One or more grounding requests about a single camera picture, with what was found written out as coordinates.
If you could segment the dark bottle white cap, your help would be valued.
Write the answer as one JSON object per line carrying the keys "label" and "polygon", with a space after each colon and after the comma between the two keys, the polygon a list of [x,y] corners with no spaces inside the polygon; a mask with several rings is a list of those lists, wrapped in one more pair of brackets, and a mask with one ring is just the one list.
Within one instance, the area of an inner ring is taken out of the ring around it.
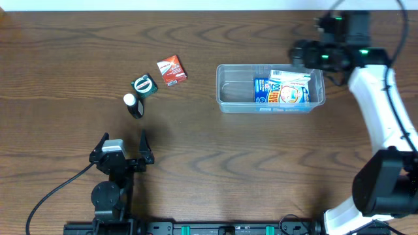
{"label": "dark bottle white cap", "polygon": [[143,104],[132,93],[123,96],[123,101],[127,106],[129,113],[135,118],[140,119],[144,114]]}

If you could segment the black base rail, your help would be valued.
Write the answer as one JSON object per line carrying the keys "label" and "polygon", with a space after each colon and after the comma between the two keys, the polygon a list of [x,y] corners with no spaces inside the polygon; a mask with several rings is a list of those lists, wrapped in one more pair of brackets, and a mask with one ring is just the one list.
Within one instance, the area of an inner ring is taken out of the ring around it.
{"label": "black base rail", "polygon": [[318,222],[284,220],[277,223],[172,223],[125,221],[71,223],[63,235],[304,235],[324,234]]}

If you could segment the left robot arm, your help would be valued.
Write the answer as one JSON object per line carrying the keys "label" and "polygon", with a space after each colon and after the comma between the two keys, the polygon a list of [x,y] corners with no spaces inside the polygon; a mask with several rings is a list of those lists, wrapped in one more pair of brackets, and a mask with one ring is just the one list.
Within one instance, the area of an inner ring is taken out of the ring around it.
{"label": "left robot arm", "polygon": [[91,192],[91,202],[95,207],[95,231],[131,220],[133,176],[137,172],[145,172],[146,166],[155,161],[144,131],[141,132],[138,152],[138,157],[126,159],[123,140],[111,140],[109,134],[104,133],[90,153],[89,162],[108,176],[108,180],[97,184]]}

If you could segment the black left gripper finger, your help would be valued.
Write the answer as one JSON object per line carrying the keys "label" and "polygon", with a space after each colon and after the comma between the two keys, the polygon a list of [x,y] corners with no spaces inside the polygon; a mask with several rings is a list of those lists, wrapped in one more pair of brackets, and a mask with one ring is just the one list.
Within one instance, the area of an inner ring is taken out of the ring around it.
{"label": "black left gripper finger", "polygon": [[93,149],[93,154],[96,155],[100,152],[102,152],[102,147],[104,145],[104,143],[109,139],[109,134],[108,133],[104,133],[103,137],[101,138],[101,140],[99,141],[99,143],[95,146],[95,148]]}
{"label": "black left gripper finger", "polygon": [[152,150],[148,144],[148,140],[146,137],[146,131],[142,130],[141,135],[140,135],[140,144],[139,144],[139,149],[138,149],[139,153],[141,155],[151,155],[152,154]]}

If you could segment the blue fever patch box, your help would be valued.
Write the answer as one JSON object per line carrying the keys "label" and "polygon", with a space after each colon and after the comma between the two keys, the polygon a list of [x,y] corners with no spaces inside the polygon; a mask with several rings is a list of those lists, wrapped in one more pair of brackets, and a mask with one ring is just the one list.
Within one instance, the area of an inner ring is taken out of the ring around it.
{"label": "blue fever patch box", "polygon": [[254,79],[254,101],[285,104],[308,103],[310,92],[307,83],[256,78]]}

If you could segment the green round-label box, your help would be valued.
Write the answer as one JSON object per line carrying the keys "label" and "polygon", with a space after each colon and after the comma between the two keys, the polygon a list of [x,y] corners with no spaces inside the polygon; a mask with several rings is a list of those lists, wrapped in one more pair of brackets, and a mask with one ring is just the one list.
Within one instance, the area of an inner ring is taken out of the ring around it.
{"label": "green round-label box", "polygon": [[149,74],[145,74],[131,82],[131,86],[140,99],[145,99],[157,92],[158,87]]}

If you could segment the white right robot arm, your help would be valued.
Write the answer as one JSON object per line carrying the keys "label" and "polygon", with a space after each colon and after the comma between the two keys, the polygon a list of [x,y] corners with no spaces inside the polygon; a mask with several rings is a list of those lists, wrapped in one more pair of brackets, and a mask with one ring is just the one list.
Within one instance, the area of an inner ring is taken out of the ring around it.
{"label": "white right robot arm", "polygon": [[390,234],[388,220],[417,213],[417,132],[396,88],[393,57],[373,48],[367,11],[326,13],[319,41],[299,40],[290,64],[224,64],[216,75],[252,85],[252,102],[223,102],[225,113],[304,113],[317,103],[314,88],[341,72],[366,123],[372,158],[355,176],[352,195],[312,222],[292,217],[303,234]]}

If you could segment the red small box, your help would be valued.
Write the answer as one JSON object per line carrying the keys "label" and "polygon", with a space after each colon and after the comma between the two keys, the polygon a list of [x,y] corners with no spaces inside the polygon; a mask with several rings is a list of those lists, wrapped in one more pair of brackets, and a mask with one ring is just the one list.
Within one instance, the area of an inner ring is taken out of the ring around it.
{"label": "red small box", "polygon": [[185,73],[177,55],[173,55],[157,62],[157,66],[166,85],[169,87],[187,80],[187,74]]}

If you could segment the white sachet packet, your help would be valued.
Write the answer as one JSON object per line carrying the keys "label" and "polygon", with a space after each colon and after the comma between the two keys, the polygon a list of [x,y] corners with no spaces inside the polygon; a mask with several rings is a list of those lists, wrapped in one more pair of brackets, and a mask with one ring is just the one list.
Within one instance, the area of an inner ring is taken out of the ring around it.
{"label": "white sachet packet", "polygon": [[308,82],[310,74],[271,70],[268,77],[269,102],[300,103],[309,102]]}

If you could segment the clear plastic container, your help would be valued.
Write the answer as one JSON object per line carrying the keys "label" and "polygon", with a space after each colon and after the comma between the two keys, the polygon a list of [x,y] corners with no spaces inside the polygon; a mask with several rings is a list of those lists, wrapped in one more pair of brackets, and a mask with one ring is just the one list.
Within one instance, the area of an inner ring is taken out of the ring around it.
{"label": "clear plastic container", "polygon": [[[254,79],[268,78],[271,70],[310,74],[310,102],[259,103],[254,101]],[[216,71],[216,99],[224,113],[308,113],[325,103],[325,85],[320,70],[296,68],[290,64],[222,64]]]}

